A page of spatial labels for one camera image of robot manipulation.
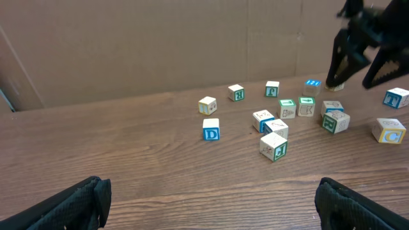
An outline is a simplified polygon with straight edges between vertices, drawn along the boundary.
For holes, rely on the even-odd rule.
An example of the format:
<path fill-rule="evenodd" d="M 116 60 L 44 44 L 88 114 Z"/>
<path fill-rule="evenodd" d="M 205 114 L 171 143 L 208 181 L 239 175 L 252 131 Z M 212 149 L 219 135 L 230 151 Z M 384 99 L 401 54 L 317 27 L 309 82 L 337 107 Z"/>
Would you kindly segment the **block yellow C side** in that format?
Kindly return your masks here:
<path fill-rule="evenodd" d="M 379 143 L 400 144 L 406 128 L 398 119 L 377 118 L 372 134 Z"/>

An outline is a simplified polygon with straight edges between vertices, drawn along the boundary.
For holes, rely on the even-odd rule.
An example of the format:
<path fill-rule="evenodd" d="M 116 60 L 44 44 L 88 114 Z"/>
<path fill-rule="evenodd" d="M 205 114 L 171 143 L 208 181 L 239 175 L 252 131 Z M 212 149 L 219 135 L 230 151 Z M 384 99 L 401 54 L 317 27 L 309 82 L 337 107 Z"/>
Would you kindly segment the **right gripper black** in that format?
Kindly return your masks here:
<path fill-rule="evenodd" d="M 335 88 L 371 62 L 364 55 L 367 46 L 382 47 L 362 85 L 373 88 L 408 74 L 408 1 L 392 0 L 382 8 L 365 7 L 363 0 L 346 0 L 337 13 L 348 20 L 334 39 L 326 85 Z"/>

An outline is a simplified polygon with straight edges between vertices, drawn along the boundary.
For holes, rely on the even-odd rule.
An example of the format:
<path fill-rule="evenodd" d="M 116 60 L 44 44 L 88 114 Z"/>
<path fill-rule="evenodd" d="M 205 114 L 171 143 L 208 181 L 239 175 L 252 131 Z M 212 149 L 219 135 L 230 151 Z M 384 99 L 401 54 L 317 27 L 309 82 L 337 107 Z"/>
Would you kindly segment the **block green R number five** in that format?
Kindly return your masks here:
<path fill-rule="evenodd" d="M 334 110 L 323 115 L 322 127 L 332 134 L 345 131 L 350 123 L 350 116 L 342 111 Z"/>

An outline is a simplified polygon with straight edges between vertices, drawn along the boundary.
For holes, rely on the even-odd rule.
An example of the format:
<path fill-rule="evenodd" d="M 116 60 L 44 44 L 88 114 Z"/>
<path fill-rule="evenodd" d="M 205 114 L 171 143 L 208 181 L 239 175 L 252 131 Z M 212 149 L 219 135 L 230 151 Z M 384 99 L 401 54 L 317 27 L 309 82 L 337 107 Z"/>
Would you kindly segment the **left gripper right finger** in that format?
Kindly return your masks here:
<path fill-rule="evenodd" d="M 321 179 L 314 203 L 322 230 L 408 230 L 408 219 L 332 178 Z"/>

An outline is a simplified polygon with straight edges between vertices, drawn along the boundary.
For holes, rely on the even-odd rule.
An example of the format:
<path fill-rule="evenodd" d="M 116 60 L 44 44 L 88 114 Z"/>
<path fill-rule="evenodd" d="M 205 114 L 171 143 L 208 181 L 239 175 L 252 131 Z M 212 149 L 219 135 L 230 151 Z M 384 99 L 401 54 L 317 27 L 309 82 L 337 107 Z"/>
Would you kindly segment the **umbrella block blue side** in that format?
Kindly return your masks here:
<path fill-rule="evenodd" d="M 321 108 L 321 116 L 330 111 L 344 111 L 344 108 L 340 101 L 323 101 Z"/>

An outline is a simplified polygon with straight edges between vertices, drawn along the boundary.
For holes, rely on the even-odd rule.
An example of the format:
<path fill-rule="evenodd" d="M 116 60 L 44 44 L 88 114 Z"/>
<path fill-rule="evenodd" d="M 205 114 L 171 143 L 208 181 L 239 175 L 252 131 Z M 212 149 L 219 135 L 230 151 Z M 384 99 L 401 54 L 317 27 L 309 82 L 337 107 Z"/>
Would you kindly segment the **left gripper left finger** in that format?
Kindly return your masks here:
<path fill-rule="evenodd" d="M 1 229 L 100 229 L 106 225 L 111 199 L 111 181 L 90 176 L 2 220 Z"/>

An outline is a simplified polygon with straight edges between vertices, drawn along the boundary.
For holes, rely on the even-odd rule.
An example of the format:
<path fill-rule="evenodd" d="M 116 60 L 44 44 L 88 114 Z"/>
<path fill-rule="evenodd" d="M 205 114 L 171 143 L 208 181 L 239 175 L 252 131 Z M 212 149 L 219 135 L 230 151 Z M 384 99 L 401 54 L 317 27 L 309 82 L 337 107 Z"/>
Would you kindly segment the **block blue T side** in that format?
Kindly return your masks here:
<path fill-rule="evenodd" d="M 409 90 L 402 88 L 393 88 L 386 91 L 383 104 L 399 109 L 408 105 Z"/>

